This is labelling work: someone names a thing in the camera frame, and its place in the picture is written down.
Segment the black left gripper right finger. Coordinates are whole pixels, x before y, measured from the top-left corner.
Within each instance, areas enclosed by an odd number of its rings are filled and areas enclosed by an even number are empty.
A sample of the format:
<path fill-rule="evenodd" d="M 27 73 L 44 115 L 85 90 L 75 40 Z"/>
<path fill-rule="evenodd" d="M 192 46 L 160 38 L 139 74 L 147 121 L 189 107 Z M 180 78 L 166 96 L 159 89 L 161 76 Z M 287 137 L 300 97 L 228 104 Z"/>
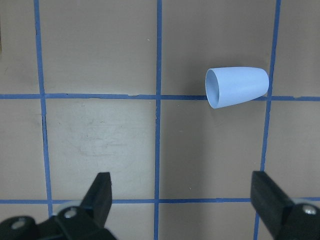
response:
<path fill-rule="evenodd" d="M 295 203 L 264 171 L 251 175 L 250 201 L 273 238 L 276 238 Z"/>

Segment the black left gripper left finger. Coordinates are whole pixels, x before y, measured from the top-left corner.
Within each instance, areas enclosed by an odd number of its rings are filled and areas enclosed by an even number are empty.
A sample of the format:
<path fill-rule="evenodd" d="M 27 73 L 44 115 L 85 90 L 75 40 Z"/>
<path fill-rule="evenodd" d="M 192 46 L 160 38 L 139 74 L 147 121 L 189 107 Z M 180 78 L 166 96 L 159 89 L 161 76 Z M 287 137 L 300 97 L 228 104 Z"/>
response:
<path fill-rule="evenodd" d="M 109 172 L 99 172 L 80 207 L 97 223 L 104 227 L 112 206 L 112 181 Z"/>

